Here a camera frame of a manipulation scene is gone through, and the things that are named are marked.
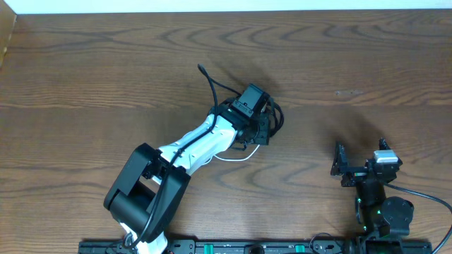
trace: white cable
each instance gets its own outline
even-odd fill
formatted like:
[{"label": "white cable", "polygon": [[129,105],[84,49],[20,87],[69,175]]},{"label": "white cable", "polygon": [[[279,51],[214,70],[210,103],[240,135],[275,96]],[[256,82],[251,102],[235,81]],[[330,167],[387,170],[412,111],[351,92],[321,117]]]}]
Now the white cable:
[{"label": "white cable", "polygon": [[225,162],[243,162],[243,161],[246,161],[247,159],[251,158],[251,156],[254,155],[254,153],[257,151],[257,149],[258,149],[260,146],[261,146],[261,145],[257,145],[256,148],[254,149],[254,151],[253,151],[250,155],[248,155],[248,157],[243,158],[243,159],[223,159],[223,158],[218,157],[217,155],[213,155],[213,156],[215,156],[215,158],[221,159],[222,161],[225,161]]},{"label": "white cable", "polygon": [[208,159],[207,162],[204,162],[203,166],[209,164],[209,162],[212,161],[212,158],[213,158],[213,157],[211,157],[210,159]]}]

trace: table surface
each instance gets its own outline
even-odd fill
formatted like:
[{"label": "table surface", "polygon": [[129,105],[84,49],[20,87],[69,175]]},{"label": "table surface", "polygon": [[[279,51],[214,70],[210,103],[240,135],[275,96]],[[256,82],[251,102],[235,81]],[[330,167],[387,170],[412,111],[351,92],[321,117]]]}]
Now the table surface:
[{"label": "table surface", "polygon": [[[20,16],[0,70],[0,253],[121,237],[104,196],[136,146],[202,123],[213,99],[197,63],[262,87],[285,125],[251,159],[199,169],[169,233],[362,231],[354,188],[329,174],[337,140],[363,164],[384,136],[404,161],[395,184],[452,202],[452,11]],[[413,202],[410,238],[435,246],[450,227],[442,205],[387,195]]]}]

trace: wire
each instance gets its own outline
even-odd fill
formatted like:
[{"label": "wire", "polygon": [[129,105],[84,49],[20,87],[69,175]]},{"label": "wire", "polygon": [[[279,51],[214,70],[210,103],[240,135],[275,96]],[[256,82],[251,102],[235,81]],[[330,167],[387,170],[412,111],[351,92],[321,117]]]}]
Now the wire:
[{"label": "wire", "polygon": [[[198,64],[198,70],[207,78],[207,81],[209,82],[210,88],[212,90],[213,101],[215,103],[215,106],[214,106],[215,113],[214,113],[214,117],[213,117],[213,122],[212,122],[212,125],[206,131],[204,131],[202,134],[200,134],[199,136],[197,136],[193,140],[190,140],[187,144],[185,144],[183,147],[181,147],[181,148],[179,148],[177,150],[177,152],[174,154],[173,158],[171,159],[171,162],[169,163],[167,171],[172,170],[172,166],[176,162],[176,159],[185,151],[185,149],[187,147],[189,147],[190,145],[192,145],[193,143],[198,141],[200,138],[205,136],[207,133],[211,132],[214,129],[216,123],[217,123],[218,99],[217,99],[217,92],[215,91],[215,87],[213,86],[213,83],[212,83],[212,78],[210,78],[209,74],[207,73],[206,69],[204,68],[204,66],[202,64]],[[165,174],[165,177],[163,178],[161,185],[164,185],[166,183],[167,178],[168,178],[168,173]],[[152,208],[150,210],[149,218],[146,221],[146,224],[143,227],[143,230],[141,231],[141,234],[130,245],[127,245],[127,242],[125,241],[126,239],[124,238],[122,243],[123,243],[123,246],[125,248],[133,249],[141,241],[141,239],[143,238],[144,233],[148,230],[148,227],[149,227],[150,223],[154,220],[155,210],[157,208],[157,204],[159,203],[161,196],[162,196],[162,190],[159,189],[158,192],[157,192],[157,195],[155,196],[154,205],[152,206]]]},{"label": "wire", "polygon": [[204,163],[203,163],[203,166],[209,164],[209,162],[212,161],[212,158],[213,158],[213,157],[211,157],[210,159],[208,159],[207,162],[204,162]]},{"label": "wire", "polygon": [[[230,88],[230,87],[228,87],[228,86],[226,86],[226,85],[223,85],[223,84],[219,83],[218,81],[214,80],[213,78],[210,78],[210,79],[211,79],[212,82],[214,82],[216,85],[218,85],[218,86],[220,86],[220,87],[222,87],[222,88],[225,88],[226,90],[229,90],[229,91],[231,91],[231,92],[234,92],[235,94],[237,94],[237,96],[242,96],[242,94],[241,94],[240,92],[237,92],[236,90],[234,90],[234,89],[232,89],[232,88]],[[227,101],[224,101],[224,102],[222,102],[222,103],[229,104],[229,103],[231,103],[231,102],[232,102],[232,100],[231,100],[231,101],[227,100]],[[280,105],[276,104],[276,103],[273,101],[273,98],[272,98],[272,97],[270,97],[270,98],[268,99],[268,104],[271,105],[271,110],[270,110],[271,113],[270,113],[270,114],[273,116],[273,119],[275,120],[275,127],[274,127],[273,129],[270,130],[270,137],[273,137],[273,136],[274,136],[274,135],[275,135],[275,134],[283,127],[283,124],[284,124],[284,114],[283,114],[283,111],[282,111]],[[276,117],[275,109],[276,109],[276,110],[279,112],[279,114],[280,114],[280,119],[279,119],[279,120],[278,120],[278,118]]]},{"label": "wire", "polygon": [[[385,185],[385,186],[387,186],[387,187],[389,187],[389,188],[393,188],[394,190],[402,191],[402,192],[409,193],[409,194],[412,194],[412,195],[417,195],[417,196],[420,196],[420,197],[427,198],[427,199],[433,200],[433,201],[435,201],[435,202],[438,202],[438,203],[444,205],[445,207],[447,207],[447,208],[449,209],[449,211],[451,211],[451,213],[452,213],[452,207],[451,207],[451,205],[449,205],[446,201],[444,201],[444,200],[442,200],[442,199],[439,199],[439,198],[437,198],[437,197],[434,197],[434,196],[431,196],[431,195],[427,195],[427,194],[424,194],[424,193],[420,193],[420,192],[417,192],[417,191],[414,191],[414,190],[410,190],[410,189],[407,189],[407,188],[402,188],[402,187],[399,187],[399,186],[394,186],[394,185],[389,184],[389,183],[386,183],[385,181],[382,181],[382,180],[380,180],[380,182],[381,182],[383,185]],[[437,253],[438,250],[439,250],[440,248],[442,248],[442,247],[444,246],[444,244],[446,244],[446,242],[447,242],[447,240],[449,239],[449,237],[451,237],[451,234],[452,234],[452,225],[451,225],[451,228],[449,229],[449,231],[447,231],[447,234],[446,234],[446,236],[443,238],[443,240],[442,240],[442,241],[439,243],[439,245],[433,250],[432,254]]]},{"label": "wire", "polygon": [[[124,238],[129,237],[129,235],[131,236],[132,233],[131,233],[131,232],[127,233],[127,234],[124,236]],[[105,249],[105,254],[110,254],[109,250],[114,251],[115,253],[118,253],[117,250],[118,250],[118,248],[119,248],[119,249],[122,248],[123,240],[124,240],[124,239],[112,242],[112,243],[107,247],[107,249]]]},{"label": "wire", "polygon": [[340,247],[340,249],[342,250],[342,247],[343,247],[343,245],[342,244],[340,244],[340,243],[338,243],[335,239],[334,239],[334,237],[333,236],[331,236],[331,234],[329,234],[329,233],[325,233],[325,232],[321,232],[321,233],[318,233],[318,234],[316,234],[312,239],[311,239],[311,241],[309,242],[309,248],[314,252],[314,253],[319,253],[319,252],[317,252],[316,250],[314,250],[314,239],[317,237],[317,236],[320,236],[320,235],[327,235],[327,236],[330,236],[332,239],[333,239],[333,241]]},{"label": "wire", "polygon": [[224,159],[224,158],[218,157],[217,155],[213,155],[213,156],[214,156],[215,158],[220,159],[220,160],[225,161],[225,162],[243,162],[243,161],[246,161],[247,159],[251,158],[251,156],[254,155],[254,153],[257,151],[257,149],[258,149],[260,146],[261,146],[261,145],[257,145],[256,148],[254,148],[254,151],[253,151],[251,154],[249,154],[246,158],[243,158],[243,159]]},{"label": "wire", "polygon": [[234,90],[234,89],[232,89],[232,88],[230,88],[230,87],[228,87],[228,86],[226,86],[226,85],[223,85],[223,84],[219,83],[218,81],[214,80],[213,78],[210,78],[210,79],[212,80],[212,82],[214,82],[215,84],[217,84],[219,87],[223,87],[223,88],[225,88],[226,90],[229,90],[229,91],[231,91],[231,92],[234,92],[234,93],[237,94],[237,96],[241,96],[241,95],[242,95],[240,92],[237,92],[236,90]]}]

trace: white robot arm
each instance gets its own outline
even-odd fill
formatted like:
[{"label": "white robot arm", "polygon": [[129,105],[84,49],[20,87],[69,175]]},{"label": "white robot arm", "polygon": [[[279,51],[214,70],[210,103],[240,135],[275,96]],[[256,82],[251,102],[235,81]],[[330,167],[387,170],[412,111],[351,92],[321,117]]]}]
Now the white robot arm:
[{"label": "white robot arm", "polygon": [[[217,103],[213,83],[203,67],[198,66],[213,90],[215,106],[206,120],[180,140],[153,149],[138,146],[124,165],[104,200],[107,208],[127,231],[123,246],[140,254],[161,254],[167,239],[163,235],[171,222],[191,175],[206,161],[234,143],[267,145],[283,125],[280,107],[270,95],[253,84],[239,96]],[[275,109],[280,112],[276,117]],[[273,117],[273,128],[270,127]],[[141,178],[152,179],[160,188],[152,192]]]}]

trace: white wall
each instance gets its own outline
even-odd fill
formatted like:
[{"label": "white wall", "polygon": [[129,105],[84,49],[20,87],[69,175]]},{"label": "white wall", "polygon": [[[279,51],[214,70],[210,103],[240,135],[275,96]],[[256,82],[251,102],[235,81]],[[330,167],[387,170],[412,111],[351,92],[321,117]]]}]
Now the white wall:
[{"label": "white wall", "polygon": [[452,0],[6,0],[17,14],[452,8]]}]

